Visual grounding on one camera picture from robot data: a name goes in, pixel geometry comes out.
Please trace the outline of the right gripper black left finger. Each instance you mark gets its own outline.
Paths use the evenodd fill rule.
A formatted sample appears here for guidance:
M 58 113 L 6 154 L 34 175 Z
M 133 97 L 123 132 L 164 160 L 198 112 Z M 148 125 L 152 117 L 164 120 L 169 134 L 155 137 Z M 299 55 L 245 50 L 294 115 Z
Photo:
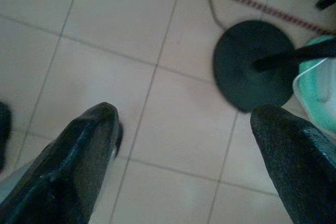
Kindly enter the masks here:
M 34 160 L 1 181 L 1 223 L 88 223 L 122 138 L 110 103 L 73 119 Z

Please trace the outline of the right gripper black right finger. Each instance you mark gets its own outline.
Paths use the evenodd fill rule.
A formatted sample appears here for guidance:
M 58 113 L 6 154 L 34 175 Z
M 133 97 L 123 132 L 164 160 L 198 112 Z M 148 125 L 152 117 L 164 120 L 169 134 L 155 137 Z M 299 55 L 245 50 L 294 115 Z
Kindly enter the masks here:
M 287 110 L 253 109 L 250 126 L 267 172 L 293 223 L 335 223 L 335 145 Z

